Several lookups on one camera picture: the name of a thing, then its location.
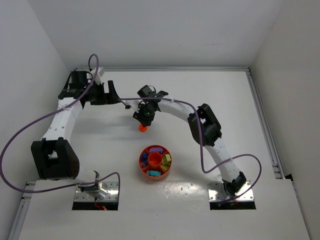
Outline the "purple rounded lego brick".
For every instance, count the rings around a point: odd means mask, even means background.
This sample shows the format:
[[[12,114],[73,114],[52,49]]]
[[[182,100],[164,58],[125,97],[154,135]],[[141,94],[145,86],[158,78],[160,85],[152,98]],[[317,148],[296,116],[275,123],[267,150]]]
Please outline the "purple rounded lego brick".
[[[148,151],[149,153],[160,153],[160,154],[164,153],[164,150],[161,147],[152,147]]]

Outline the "blue rounded lego brick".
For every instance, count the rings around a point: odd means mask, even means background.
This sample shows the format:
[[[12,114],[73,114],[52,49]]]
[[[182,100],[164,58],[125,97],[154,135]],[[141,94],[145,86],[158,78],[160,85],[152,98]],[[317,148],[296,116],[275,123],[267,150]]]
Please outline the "blue rounded lego brick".
[[[141,160],[141,162],[147,162],[148,161],[148,154],[146,152],[142,153],[140,160]]]

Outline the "orange round divided container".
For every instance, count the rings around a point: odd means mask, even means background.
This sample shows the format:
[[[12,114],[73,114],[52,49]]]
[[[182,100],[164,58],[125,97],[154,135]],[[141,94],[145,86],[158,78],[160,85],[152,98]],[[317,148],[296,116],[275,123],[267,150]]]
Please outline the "orange round divided container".
[[[164,180],[172,166],[172,156],[167,148],[161,145],[146,147],[138,158],[139,169],[149,180]]]

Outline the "yellow-green lego brick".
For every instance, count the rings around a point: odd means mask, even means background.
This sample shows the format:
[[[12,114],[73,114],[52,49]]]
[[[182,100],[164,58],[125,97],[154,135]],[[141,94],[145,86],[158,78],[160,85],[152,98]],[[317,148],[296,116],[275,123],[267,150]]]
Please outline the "yellow-green lego brick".
[[[164,154],[164,155],[162,156],[162,162],[163,162],[163,164],[169,163],[169,162],[171,162],[171,161],[172,161],[172,159],[171,159],[171,155],[170,155],[170,154]]]
[[[164,163],[161,168],[167,171],[171,167],[171,162]]]

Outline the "teal 2x4 lego brick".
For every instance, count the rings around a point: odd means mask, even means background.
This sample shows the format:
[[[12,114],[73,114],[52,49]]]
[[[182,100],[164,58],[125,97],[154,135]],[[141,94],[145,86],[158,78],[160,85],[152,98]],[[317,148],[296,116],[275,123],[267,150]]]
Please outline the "teal 2x4 lego brick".
[[[148,170],[146,173],[151,176],[153,174],[153,171],[152,170]]]

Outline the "small teal lego brick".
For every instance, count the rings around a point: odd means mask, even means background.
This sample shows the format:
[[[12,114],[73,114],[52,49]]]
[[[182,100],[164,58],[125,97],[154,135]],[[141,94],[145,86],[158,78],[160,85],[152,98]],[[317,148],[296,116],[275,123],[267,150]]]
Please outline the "small teal lego brick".
[[[159,171],[154,171],[153,174],[154,174],[155,176],[160,176],[160,175],[161,175],[161,173],[160,173]]]

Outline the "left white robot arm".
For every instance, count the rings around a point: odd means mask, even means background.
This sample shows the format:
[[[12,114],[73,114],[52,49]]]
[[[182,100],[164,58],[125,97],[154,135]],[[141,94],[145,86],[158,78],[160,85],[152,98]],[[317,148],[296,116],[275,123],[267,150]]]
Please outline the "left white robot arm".
[[[58,95],[58,112],[54,115],[49,129],[41,140],[34,141],[31,153],[42,180],[66,181],[78,185],[79,189],[96,198],[107,191],[98,182],[97,171],[80,165],[70,139],[76,120],[86,103],[91,105],[111,105],[118,103],[118,94],[112,81],[105,92],[101,77],[103,68],[90,71],[74,70]]]

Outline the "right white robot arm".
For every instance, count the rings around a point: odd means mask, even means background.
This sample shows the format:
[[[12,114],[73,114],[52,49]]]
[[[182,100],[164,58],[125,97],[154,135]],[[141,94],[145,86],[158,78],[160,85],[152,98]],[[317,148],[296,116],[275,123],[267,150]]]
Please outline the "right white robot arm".
[[[224,190],[234,197],[247,179],[227,151],[222,141],[221,124],[211,107],[204,103],[196,108],[185,101],[170,99],[167,92],[156,92],[148,85],[143,86],[137,94],[142,102],[138,103],[133,118],[148,127],[159,111],[187,122],[193,139],[200,145],[202,172],[208,174],[218,168]]]

